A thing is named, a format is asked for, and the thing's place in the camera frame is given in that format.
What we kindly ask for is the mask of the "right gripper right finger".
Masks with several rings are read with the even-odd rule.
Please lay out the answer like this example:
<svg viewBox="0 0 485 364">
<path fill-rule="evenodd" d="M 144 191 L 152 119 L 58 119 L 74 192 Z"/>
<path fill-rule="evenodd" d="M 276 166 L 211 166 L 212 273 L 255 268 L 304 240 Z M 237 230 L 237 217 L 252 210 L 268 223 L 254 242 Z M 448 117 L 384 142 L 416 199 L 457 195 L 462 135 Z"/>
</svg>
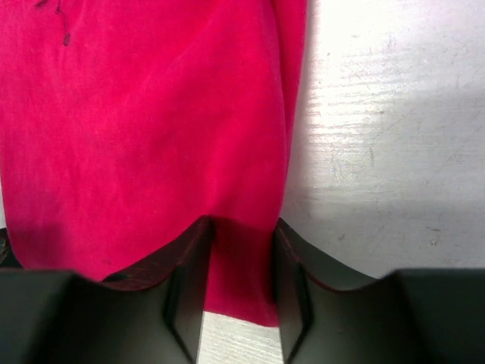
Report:
<svg viewBox="0 0 485 364">
<path fill-rule="evenodd" d="M 404 268 L 375 279 L 279 221 L 272 283 L 286 363 L 484 361 L 481 268 Z"/>
</svg>

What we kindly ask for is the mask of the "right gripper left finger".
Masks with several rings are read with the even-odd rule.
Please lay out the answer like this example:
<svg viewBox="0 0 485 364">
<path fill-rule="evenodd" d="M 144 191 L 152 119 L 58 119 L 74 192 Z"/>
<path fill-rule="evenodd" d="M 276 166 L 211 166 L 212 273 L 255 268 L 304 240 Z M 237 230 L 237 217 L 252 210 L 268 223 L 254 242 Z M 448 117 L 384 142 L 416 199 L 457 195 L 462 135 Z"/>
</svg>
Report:
<svg viewBox="0 0 485 364">
<path fill-rule="evenodd" d="M 20 266 L 1 233 L 3 363 L 194 363 L 214 226 L 203 216 L 138 262 L 94 281 Z"/>
</svg>

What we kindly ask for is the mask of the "red t-shirt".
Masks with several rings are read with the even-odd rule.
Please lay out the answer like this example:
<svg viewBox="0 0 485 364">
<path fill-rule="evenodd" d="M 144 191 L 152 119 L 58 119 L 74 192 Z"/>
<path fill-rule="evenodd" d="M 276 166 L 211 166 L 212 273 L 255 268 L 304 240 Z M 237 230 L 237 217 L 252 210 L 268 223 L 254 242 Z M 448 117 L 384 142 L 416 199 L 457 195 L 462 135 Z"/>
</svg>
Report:
<svg viewBox="0 0 485 364">
<path fill-rule="evenodd" d="M 3 1 L 1 183 L 19 262 L 101 280 L 209 215 L 205 308 L 275 326 L 307 9 Z"/>
</svg>

